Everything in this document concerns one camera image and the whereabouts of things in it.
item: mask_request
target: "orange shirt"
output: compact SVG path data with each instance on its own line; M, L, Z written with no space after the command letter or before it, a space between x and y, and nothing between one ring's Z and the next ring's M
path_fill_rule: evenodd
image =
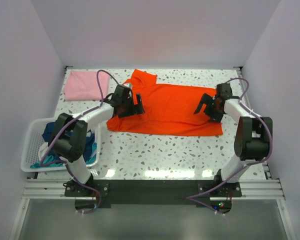
M115 116L107 127L114 132L176 136L222 135L220 123L208 122L203 111L194 114L204 93L214 96L216 90L207 87L157 84L155 75L134 70L130 79L133 100L141 94L145 113L123 118Z

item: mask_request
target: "white wall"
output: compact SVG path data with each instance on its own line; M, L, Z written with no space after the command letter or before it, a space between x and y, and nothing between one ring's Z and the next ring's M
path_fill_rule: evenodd
M10 235L26 179L26 129L52 115L62 70L30 0L0 0L0 240Z
M32 0L65 65L243 66L280 0Z
M243 67L254 109L273 119L272 175L280 177L300 239L300 0L282 0Z

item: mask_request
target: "black mounting plate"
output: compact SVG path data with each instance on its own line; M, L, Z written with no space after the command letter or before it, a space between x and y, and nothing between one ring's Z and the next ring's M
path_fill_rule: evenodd
M187 200L186 197L203 193L215 185L216 182L213 180L93 180L91 187L97 189L102 196L101 208L110 208L112 204L197 205L201 207ZM199 197L198 200L211 205L210 197L227 198L230 194L232 197L242 196L239 182L225 183L216 191ZM93 193L65 189L64 196L92 197Z

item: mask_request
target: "cable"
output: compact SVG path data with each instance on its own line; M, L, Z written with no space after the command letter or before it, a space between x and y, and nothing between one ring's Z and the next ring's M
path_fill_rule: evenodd
M247 93L249 87L250 87L250 83L248 82L247 79L242 78L242 77L235 77L235 78L231 78L230 80L226 81L225 84L232 82L233 80L242 80L245 81L246 83L246 88L244 89L243 93L241 94L241 96L239 97L240 100L242 100L242 98L244 97L244 95Z
M57 135L55 136L55 138L52 140L52 142L50 143L48 149L46 150L46 152L44 153L44 155L42 156L42 158L41 158L41 160L40 160L40 167L48 167L49 165L51 165L51 164L56 164L56 163L63 163L63 164L65 164L66 170L68 171L68 173L71 175L71 177L73 178L73 180L74 180L77 184L79 184L79 185L80 185L81 187L83 187L83 188L86 188L86 189L89 189L89 190L95 192L96 195L99 196L99 201L98 201L98 203L95 205L95 207L94 207L93 209L89 210L89 211L82 211L82 212L81 212L82 214L89 214L89 213L92 213L92 212L94 212L97 208L100 207L101 200L102 200L102 197L101 197L100 192L99 192L97 189L93 188L93 187L89 187L89 186L87 186L87 185L81 183L81 182L74 176L74 174L71 172L71 170L69 169L68 163L67 163L66 161L63 161L63 160L56 160L56 161L52 161L52 162L49 162L49 163L44 163L44 160L46 159L48 153L52 150L53 146L55 145L56 141L57 141L58 138L61 136L61 134L62 134L62 133L63 133L63 132L64 132L64 131L72 124L72 123L74 123L76 120L80 119L80 118L83 117L84 115L86 115L86 114L88 114L88 113L90 113L90 112L92 112L92 111L94 111L94 110L99 109L99 108L103 105L103 103L104 103L104 95L103 95L102 88L101 88L101 85L100 85L100 80L99 80L99 73L100 73L100 72L104 72L104 73L108 74L108 75L116 82L116 84L119 85L118 81L117 81L117 80L116 80L109 72L107 72L107 71L105 71L105 70L98 70L98 71L96 72L96 82L97 82L97 84L98 84L99 91L100 91L100 95L101 95L100 105L99 105L99 106L95 106L95 107L93 107L93 108L90 108L90 109L84 111L82 114L78 115L77 117L75 117L75 118L73 118L72 120L70 120L67 124L65 124L65 125L61 128L61 130L57 133Z
M215 209L213 209L211 206L205 204L204 202L195 200L195 199L193 199L193 198L202 197L202 196L204 196L204 195L207 195L207 194L209 194L209 193L211 193L211 192L217 190L218 188L220 188L221 186L223 186L225 183L227 183L230 179L232 179L235 175L237 175L237 174L240 173L242 170L244 170L245 168L247 168L247 166L253 166L253 165L257 165L257 164L264 163L265 161L267 161L267 160L270 158L270 156L271 156L271 154L272 154L272 151L273 151L273 139L272 139L271 132L270 132L270 129L268 128L267 124L262 120L262 118L261 118L259 115L257 115L256 113L254 113L250 108L248 108L247 106L245 106L245 105L241 102L242 98L244 97L244 95L246 94L246 92L247 92L247 90L248 90L248 88L249 88L249 86L250 86L248 80L246 80L246 79L244 79L244 78L241 78L241 77L236 77L236 78L232 78L232 79L226 81L226 83L231 82L231 81L233 81L233 80L237 80L237 79L238 79L238 80L243 80L243 81L245 81L245 82L247 83L246 89L243 91L242 95L241 95L240 98L239 98L239 105L240 105L245 111L247 111L247 112L250 113L252 116L254 116L256 119L258 119L258 120L261 122L261 124L263 125L263 127L264 127L264 129L265 129L265 131L266 131L266 133L268 134L268 137L269 137L269 152L268 152L268 155L267 155L264 159L262 159L262 160L260 160L260 161L256 161L256 162L247 163L246 166L243 166L243 167L241 167L240 169L236 170L236 171L233 172L226 180L224 180L223 182L219 183L217 186L211 188L210 190L207 190L207 191L205 191L205 192L202 192L202 193L199 193L199 194L196 194L196 195L192 195L192 196L186 197L186 199L191 200L191 201L196 202L196 203L199 203L199 204L201 204L201 205L203 205L203 206L205 206L205 207L210 208L210 209L213 210L213 211L215 211Z
M84 115L94 111L94 110L97 110L98 108L100 108L103 103L104 103L104 95L103 95L103 92L102 92L102 88L101 88L101 85L100 85L100 80L99 80L99 73L100 72L104 72L106 74L108 74L111 78L114 79L114 81L118 83L118 81L107 71L105 70L98 70L96 72L96 82L98 84L98 87L99 87L99 91L100 91L100 95L101 95L101 100L100 100L100 105L99 106L95 106L91 109L88 109L86 111L84 111L82 114L78 115L77 117L73 118L72 120L70 120L66 125L64 125L61 130L57 133L57 135L55 136L55 138L52 140L52 142L50 143L48 149L46 150L46 152L44 153L44 155L42 156L41 160L40 160L40 167L48 167L50 166L51 164L59 164L59 163L63 163L63 161L61 160L55 160L55 161L51 161L49 163L44 163L44 160L46 159L47 155L50 153L50 151L52 150L53 146L55 145L56 141L59 139L59 137L61 136L61 134L72 124L74 123L76 120L80 119L81 117L83 117Z
M96 204L96 205L94 206L94 208L92 208L91 210L88 210L88 211L82 211L82 212L81 212L82 214L90 214L90 213L93 213L93 212L94 212L96 209L98 209L98 208L100 207L100 205L101 205L102 197L101 197L100 192L99 192L97 189L93 188L93 187L89 187L89 186L87 186L87 185L81 183L81 182L73 175L73 173L71 172L71 170L69 169L69 166L68 166L67 164L65 165L65 168L66 168L66 170L68 171L68 173L70 174L70 176L73 178L73 180L74 180L77 184L79 184L79 185L80 185L81 187L83 187L83 188L86 188L86 189L89 189L89 190L95 192L95 193L99 196L98 204Z

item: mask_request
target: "metal frame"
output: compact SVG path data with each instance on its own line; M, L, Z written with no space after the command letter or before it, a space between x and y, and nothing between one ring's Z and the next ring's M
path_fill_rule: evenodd
M23 199L77 199L91 200L91 197L66 197L65 187L68 179L28 179L25 183ZM284 200L284 192L279 180L246 180L240 182L242 197L234 200ZM224 197L211 197L223 200Z

